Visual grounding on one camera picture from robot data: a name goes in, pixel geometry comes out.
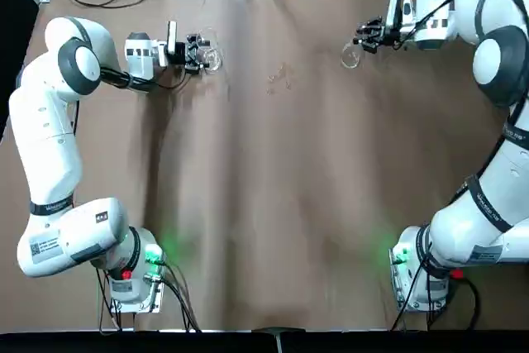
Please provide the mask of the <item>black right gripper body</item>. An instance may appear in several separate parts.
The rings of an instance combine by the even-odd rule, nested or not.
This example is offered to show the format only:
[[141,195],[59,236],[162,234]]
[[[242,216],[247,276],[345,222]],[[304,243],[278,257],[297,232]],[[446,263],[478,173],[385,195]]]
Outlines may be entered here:
[[390,26],[385,24],[381,28],[380,44],[394,49],[399,49],[403,44],[405,38],[405,31],[402,25]]

